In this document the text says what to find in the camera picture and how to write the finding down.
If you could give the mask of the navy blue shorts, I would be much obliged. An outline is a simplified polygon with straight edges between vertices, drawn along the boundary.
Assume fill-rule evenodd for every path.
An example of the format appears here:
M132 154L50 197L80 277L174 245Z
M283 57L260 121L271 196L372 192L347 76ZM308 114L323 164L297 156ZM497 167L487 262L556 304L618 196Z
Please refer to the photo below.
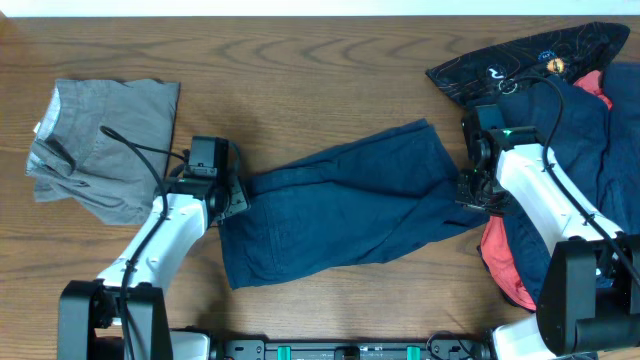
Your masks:
M487 222L455 202L458 170L421 119L246 182L250 207L219 228L232 289L386 263Z

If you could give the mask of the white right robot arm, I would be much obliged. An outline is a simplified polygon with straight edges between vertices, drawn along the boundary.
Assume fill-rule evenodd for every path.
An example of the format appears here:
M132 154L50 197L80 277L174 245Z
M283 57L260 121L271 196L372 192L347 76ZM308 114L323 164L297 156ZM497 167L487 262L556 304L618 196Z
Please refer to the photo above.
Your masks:
M639 344L639 238L600 213L538 140L478 138L457 202L491 215L519 205L551 261L535 314L490 335L495 359L560 359Z

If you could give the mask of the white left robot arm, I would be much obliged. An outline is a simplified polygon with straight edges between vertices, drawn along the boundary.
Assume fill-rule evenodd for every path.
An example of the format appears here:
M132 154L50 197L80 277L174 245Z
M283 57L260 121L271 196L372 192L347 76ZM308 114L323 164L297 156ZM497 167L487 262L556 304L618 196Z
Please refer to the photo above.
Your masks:
M123 253L93 281L71 281L59 300L60 359L213 359L200 329L173 329L165 295L191 247L214 224L249 207L232 174L220 187L206 178L170 178L147 221Z

